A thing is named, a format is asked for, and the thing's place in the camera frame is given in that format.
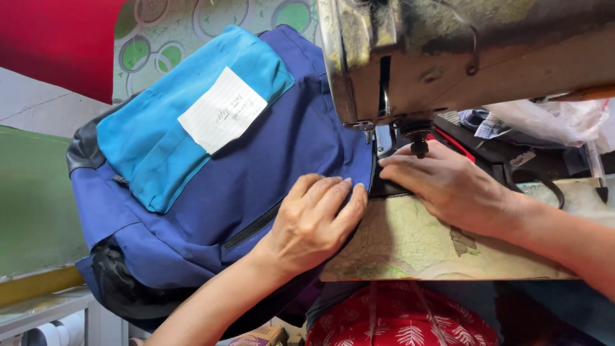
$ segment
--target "red fabric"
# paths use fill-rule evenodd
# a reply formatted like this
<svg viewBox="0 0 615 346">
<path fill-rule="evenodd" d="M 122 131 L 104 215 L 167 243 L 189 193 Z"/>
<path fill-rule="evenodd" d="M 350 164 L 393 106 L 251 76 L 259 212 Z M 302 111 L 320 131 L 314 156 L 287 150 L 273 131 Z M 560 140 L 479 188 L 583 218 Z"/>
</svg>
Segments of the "red fabric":
<svg viewBox="0 0 615 346">
<path fill-rule="evenodd" d="M 371 289 L 361 289 L 322 315 L 306 345 L 369 346 L 370 335 L 374 346 L 498 345 L 496 332 L 477 314 L 416 283 L 380 282 L 373 295 Z"/>
<path fill-rule="evenodd" d="M 0 67 L 111 103 L 113 31 L 124 1 L 3 1 Z"/>
</svg>

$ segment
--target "black leather trim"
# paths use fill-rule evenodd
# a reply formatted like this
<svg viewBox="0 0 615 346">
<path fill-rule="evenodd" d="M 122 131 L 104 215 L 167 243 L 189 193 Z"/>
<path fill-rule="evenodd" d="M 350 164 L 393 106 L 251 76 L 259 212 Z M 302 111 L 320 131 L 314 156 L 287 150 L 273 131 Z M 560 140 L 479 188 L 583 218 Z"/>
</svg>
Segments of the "black leather trim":
<svg viewBox="0 0 615 346">
<path fill-rule="evenodd" d="M 98 168 L 105 163 L 105 156 L 98 149 L 98 141 L 96 140 L 96 126 L 102 119 L 115 113 L 118 109 L 126 106 L 138 94 L 132 95 L 126 101 L 104 112 L 96 118 L 90 120 L 87 124 L 80 127 L 75 134 L 66 151 L 66 163 L 68 164 L 68 176 L 70 177 L 73 170 L 81 167 Z"/>
</svg>

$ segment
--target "cardboard box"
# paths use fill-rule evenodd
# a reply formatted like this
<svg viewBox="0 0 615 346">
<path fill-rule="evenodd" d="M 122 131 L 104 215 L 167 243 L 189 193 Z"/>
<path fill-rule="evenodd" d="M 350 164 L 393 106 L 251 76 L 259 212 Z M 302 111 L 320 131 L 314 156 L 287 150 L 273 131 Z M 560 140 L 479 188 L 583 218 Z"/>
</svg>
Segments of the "cardboard box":
<svg viewBox="0 0 615 346">
<path fill-rule="evenodd" d="M 286 340 L 283 327 L 265 326 L 236 337 L 229 346 L 286 346 Z"/>
</svg>

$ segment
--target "red patterned shirt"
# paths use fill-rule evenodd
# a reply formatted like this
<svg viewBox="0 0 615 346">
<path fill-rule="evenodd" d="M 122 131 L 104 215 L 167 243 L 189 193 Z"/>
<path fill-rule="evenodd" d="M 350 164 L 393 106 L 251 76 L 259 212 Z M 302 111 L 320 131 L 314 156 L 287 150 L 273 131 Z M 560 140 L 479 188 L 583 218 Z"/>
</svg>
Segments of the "red patterned shirt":
<svg viewBox="0 0 615 346">
<path fill-rule="evenodd" d="M 372 282 L 320 316 L 307 346 L 497 346 L 476 313 L 414 281 Z"/>
</svg>

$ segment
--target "paper note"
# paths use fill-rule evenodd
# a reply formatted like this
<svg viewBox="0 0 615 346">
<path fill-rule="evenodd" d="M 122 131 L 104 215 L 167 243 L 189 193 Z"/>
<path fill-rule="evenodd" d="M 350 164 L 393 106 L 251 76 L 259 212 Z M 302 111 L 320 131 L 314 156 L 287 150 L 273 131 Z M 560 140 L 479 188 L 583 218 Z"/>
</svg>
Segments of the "paper note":
<svg viewBox="0 0 615 346">
<path fill-rule="evenodd" d="M 192 139 L 213 155 L 239 138 L 266 107 L 267 101 L 226 67 L 178 120 Z"/>
</svg>

